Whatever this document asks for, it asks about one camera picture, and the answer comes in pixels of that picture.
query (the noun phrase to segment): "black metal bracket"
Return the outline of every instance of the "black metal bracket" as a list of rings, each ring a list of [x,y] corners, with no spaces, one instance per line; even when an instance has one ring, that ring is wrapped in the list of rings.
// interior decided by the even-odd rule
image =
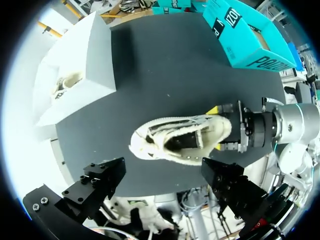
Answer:
[[[125,176],[124,158],[90,164],[84,175],[58,196],[43,185],[23,198],[30,217],[52,239],[105,240],[106,236],[82,225],[93,216],[105,198],[110,199]]]
[[[225,164],[209,158],[203,158],[201,173],[211,186],[220,205],[222,215],[227,206],[237,219],[242,218],[245,226],[240,237],[256,228],[273,224],[283,216],[292,205],[282,196],[288,185],[281,185],[273,194],[263,189],[243,175],[244,168],[237,164]]]

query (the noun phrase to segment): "round table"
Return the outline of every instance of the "round table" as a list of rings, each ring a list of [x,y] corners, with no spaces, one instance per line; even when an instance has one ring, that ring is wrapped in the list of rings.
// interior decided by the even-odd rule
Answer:
[[[116,189],[119,197],[206,184],[200,167],[136,158],[128,148],[132,133],[153,119],[202,115],[237,100],[252,111],[261,111],[262,97],[285,101],[278,73],[230,67],[201,14],[146,16],[111,30],[116,92],[56,125],[64,162],[75,180],[89,163],[124,157],[127,173]],[[246,167],[271,150],[266,144],[243,154],[214,151],[210,156]]]

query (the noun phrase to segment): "shoe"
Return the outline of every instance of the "shoe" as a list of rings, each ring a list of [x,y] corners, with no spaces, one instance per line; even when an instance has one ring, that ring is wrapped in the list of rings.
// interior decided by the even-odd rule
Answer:
[[[132,135],[130,151],[139,159],[166,159],[200,166],[215,146],[231,133],[231,122],[220,115],[165,117],[139,127]]]
[[[80,73],[73,73],[69,76],[59,78],[56,82],[53,93],[52,93],[52,103],[61,98],[63,94],[74,85],[76,85],[80,80],[82,80],[82,75]]]

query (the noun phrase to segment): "yellow pole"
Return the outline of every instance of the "yellow pole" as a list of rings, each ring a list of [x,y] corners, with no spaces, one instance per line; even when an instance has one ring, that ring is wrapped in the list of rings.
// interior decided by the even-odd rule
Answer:
[[[42,28],[44,28],[45,31],[48,31],[49,33],[52,33],[53,35],[55,35],[58,38],[61,38],[62,35],[60,33],[58,33],[56,30],[53,30],[51,27],[43,24],[42,22],[38,21],[38,25]]]
[[[121,18],[121,16],[118,16],[118,15],[108,15],[108,14],[101,14],[100,16],[103,18]]]
[[[79,18],[82,17],[80,13],[78,13],[69,3],[67,3],[67,0],[61,0],[61,2],[74,14]]]

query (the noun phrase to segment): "bolt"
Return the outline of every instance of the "bolt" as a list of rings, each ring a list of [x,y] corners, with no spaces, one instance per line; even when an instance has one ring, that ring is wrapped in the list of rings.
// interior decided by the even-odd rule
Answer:
[[[40,200],[40,203],[42,203],[43,205],[46,205],[48,202],[49,202],[49,200],[48,200],[47,197],[43,197],[43,198],[41,198],[41,200]]]
[[[33,205],[32,205],[32,209],[33,209],[33,211],[35,211],[35,212],[39,211],[39,210],[40,210],[39,204],[38,204],[38,203],[33,204]]]
[[[292,124],[289,124],[289,126],[288,126],[288,131],[291,132],[293,128],[294,128],[294,127],[292,126]]]

